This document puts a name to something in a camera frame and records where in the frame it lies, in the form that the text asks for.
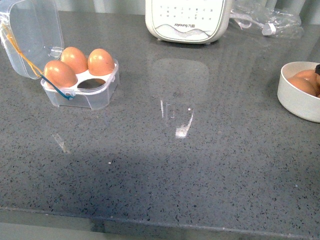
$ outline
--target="plastic bag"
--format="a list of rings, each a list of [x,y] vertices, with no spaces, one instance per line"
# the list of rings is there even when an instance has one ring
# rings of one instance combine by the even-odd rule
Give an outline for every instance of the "plastic bag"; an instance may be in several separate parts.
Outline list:
[[[243,31],[271,38],[300,39],[304,34],[299,15],[254,0],[235,0],[230,19]]]

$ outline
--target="kitchen appliance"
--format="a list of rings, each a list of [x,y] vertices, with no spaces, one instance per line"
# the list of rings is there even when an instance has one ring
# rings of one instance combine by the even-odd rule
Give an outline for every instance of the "kitchen appliance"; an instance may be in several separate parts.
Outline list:
[[[209,44],[229,23],[233,0],[145,0],[145,23],[159,40]]]

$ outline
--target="brown egg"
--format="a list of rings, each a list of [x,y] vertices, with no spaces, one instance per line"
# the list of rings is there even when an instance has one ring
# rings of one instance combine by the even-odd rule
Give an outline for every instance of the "brown egg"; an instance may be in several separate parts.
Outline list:
[[[104,49],[93,50],[88,58],[88,69],[94,76],[111,74],[115,68],[112,56]]]
[[[88,70],[86,56],[76,47],[69,46],[63,50],[60,60],[69,65],[75,74],[81,74]]]
[[[319,95],[320,94],[320,82],[319,83],[317,82],[317,76],[319,76],[319,75],[316,74],[314,69],[303,70],[303,71],[298,72],[296,75],[294,75],[294,77],[303,78],[303,79],[308,80],[312,84],[312,86],[314,87],[316,95]]]
[[[71,67],[59,60],[49,61],[44,67],[43,75],[57,88],[72,87],[78,81]]]
[[[312,96],[317,96],[315,88],[312,86],[312,84],[302,78],[302,77],[297,77],[293,76],[288,79],[288,82],[291,83],[293,86],[295,86],[297,89],[300,89],[301,91],[310,94]]]

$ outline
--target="gray quartz countertop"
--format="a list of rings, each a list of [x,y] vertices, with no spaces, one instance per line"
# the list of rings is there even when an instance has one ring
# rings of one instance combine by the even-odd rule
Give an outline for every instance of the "gray quartz countertop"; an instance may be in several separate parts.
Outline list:
[[[277,98],[284,64],[320,62],[320,26],[298,40],[229,26],[188,45],[157,41],[141,15],[59,16],[64,46],[109,51],[120,84],[104,109],[55,107],[1,48],[2,209],[104,220],[111,232],[320,237],[320,125]]]

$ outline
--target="joyoung logo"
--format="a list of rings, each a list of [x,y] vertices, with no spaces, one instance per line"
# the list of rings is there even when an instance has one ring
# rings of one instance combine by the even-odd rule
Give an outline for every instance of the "joyoung logo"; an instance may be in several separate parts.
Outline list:
[[[194,28],[196,25],[195,24],[179,24],[179,23],[176,23],[174,26],[176,26],[176,27]]]

